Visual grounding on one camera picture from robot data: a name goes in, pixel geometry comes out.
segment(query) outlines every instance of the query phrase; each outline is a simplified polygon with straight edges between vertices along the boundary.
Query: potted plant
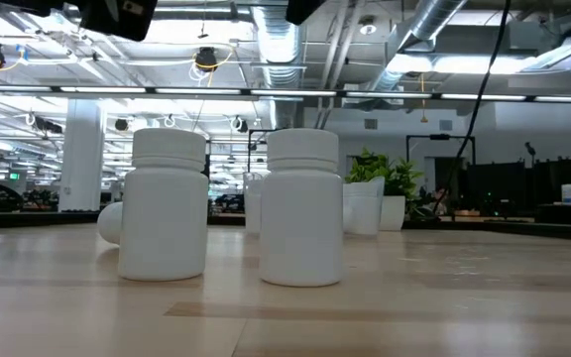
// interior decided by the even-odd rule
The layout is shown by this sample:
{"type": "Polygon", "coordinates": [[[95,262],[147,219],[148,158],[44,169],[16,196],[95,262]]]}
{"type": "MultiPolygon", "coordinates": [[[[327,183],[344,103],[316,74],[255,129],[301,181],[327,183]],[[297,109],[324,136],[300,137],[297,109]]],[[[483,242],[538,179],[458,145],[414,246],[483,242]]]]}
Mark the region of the potted plant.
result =
{"type": "Polygon", "coordinates": [[[389,175],[385,179],[381,230],[399,231],[402,229],[409,203],[415,199],[415,179],[421,176],[422,173],[413,169],[413,162],[398,159],[397,162],[390,164],[389,175]]]}
{"type": "Polygon", "coordinates": [[[343,186],[343,228],[345,232],[377,235],[385,181],[389,176],[389,159],[366,149],[353,160],[352,171],[343,186]]]}
{"type": "Polygon", "coordinates": [[[390,162],[386,155],[376,155],[363,148],[361,157],[354,159],[346,181],[368,182],[376,177],[385,178],[380,230],[399,231],[404,222],[407,203],[414,199],[414,181],[420,176],[422,173],[413,169],[413,162],[404,159],[390,162]]]}

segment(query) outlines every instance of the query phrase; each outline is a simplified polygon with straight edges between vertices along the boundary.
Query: silver air duct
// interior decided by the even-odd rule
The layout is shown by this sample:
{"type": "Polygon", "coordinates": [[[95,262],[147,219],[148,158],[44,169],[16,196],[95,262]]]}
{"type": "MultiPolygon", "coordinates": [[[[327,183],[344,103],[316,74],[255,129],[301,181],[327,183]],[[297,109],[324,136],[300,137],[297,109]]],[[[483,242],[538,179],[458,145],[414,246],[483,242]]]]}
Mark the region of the silver air duct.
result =
{"type": "MultiPolygon", "coordinates": [[[[255,7],[252,14],[257,24],[258,45],[262,62],[275,64],[298,63],[300,33],[298,26],[286,21],[285,7],[255,7]]],[[[270,89],[293,89],[300,85],[301,72],[297,68],[265,67],[266,87],[270,89]]],[[[271,121],[275,128],[299,126],[297,102],[273,100],[271,121]]]]}
{"type": "MultiPolygon", "coordinates": [[[[446,24],[460,10],[467,0],[421,0],[415,9],[409,32],[418,40],[431,41],[444,29],[446,24]]],[[[408,36],[400,41],[398,48],[406,43],[408,36]]],[[[369,90],[391,91],[396,87],[403,72],[394,72],[383,69],[378,78],[372,82],[369,90]]]]}

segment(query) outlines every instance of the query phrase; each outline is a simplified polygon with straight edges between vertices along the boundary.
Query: black cable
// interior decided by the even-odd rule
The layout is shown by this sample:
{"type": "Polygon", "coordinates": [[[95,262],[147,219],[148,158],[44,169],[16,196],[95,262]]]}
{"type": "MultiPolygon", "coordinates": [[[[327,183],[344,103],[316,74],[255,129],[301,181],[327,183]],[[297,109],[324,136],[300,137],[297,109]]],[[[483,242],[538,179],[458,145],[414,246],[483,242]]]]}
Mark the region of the black cable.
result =
{"type": "Polygon", "coordinates": [[[446,185],[444,186],[444,192],[440,195],[440,197],[435,201],[435,205],[433,206],[433,211],[437,211],[437,207],[442,202],[444,196],[450,191],[451,182],[453,181],[453,174],[457,171],[458,163],[462,158],[462,154],[464,153],[464,149],[468,145],[471,136],[473,135],[473,128],[475,128],[475,121],[477,120],[477,115],[480,111],[480,105],[482,104],[482,97],[484,96],[484,92],[486,91],[486,86],[488,85],[488,80],[491,77],[491,68],[497,59],[497,55],[500,52],[500,47],[502,46],[502,40],[504,39],[504,33],[506,32],[506,22],[508,20],[508,14],[511,11],[511,3],[512,0],[506,0],[506,4],[504,5],[504,11],[502,12],[502,21],[500,22],[500,30],[497,34],[497,41],[495,42],[495,48],[493,49],[493,54],[491,55],[491,60],[489,61],[488,69],[486,70],[486,74],[484,74],[484,79],[482,80],[482,84],[480,85],[480,90],[477,94],[477,100],[475,101],[475,108],[473,109],[473,115],[471,116],[471,122],[468,125],[468,132],[464,137],[464,141],[462,142],[462,146],[457,151],[457,155],[455,156],[455,160],[451,165],[451,168],[448,172],[448,177],[446,179],[446,185]]]}

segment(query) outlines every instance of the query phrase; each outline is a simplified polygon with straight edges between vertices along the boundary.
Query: ductwork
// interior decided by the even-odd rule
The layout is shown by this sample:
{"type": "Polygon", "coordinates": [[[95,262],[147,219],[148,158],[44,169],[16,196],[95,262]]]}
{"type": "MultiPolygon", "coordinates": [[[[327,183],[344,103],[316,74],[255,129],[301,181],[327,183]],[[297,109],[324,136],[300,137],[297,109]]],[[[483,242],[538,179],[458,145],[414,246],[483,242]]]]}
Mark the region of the ductwork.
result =
{"type": "MultiPolygon", "coordinates": [[[[432,41],[444,29],[467,0],[421,0],[415,10],[415,16],[410,19],[408,31],[420,41],[432,41]]],[[[399,50],[409,40],[410,36],[404,34],[401,40],[396,41],[395,48],[399,50]]],[[[393,32],[391,37],[400,36],[400,31],[393,32]]],[[[391,91],[400,82],[403,72],[383,69],[381,74],[372,82],[369,90],[391,91]]]]}
{"type": "MultiPolygon", "coordinates": [[[[300,33],[298,26],[286,21],[285,7],[254,7],[252,14],[258,27],[257,37],[261,61],[265,63],[298,63],[300,54],[300,33]]],[[[264,79],[270,89],[298,88],[300,69],[287,67],[265,67],[264,79]]],[[[275,128],[299,126],[297,102],[271,101],[271,121],[275,128]]]]}
{"type": "MultiPolygon", "coordinates": [[[[73,21],[80,21],[80,12],[77,8],[67,8],[63,11],[65,16],[73,21]]],[[[253,23],[253,16],[250,9],[238,8],[234,3],[230,7],[213,6],[158,6],[154,13],[153,20],[203,20],[203,21],[230,21],[253,23]]]]}

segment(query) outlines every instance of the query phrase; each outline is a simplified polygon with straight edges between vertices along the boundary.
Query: white planter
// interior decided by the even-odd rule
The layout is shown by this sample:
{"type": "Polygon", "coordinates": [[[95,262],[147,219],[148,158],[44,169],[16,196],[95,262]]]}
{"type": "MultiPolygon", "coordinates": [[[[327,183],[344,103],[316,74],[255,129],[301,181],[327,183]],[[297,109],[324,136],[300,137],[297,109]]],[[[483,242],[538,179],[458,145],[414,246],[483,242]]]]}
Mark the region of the white planter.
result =
{"type": "Polygon", "coordinates": [[[343,184],[343,230],[350,234],[377,235],[385,181],[343,184]]]}
{"type": "Polygon", "coordinates": [[[381,212],[382,231],[400,231],[404,223],[404,196],[383,197],[383,210],[381,212]]]}

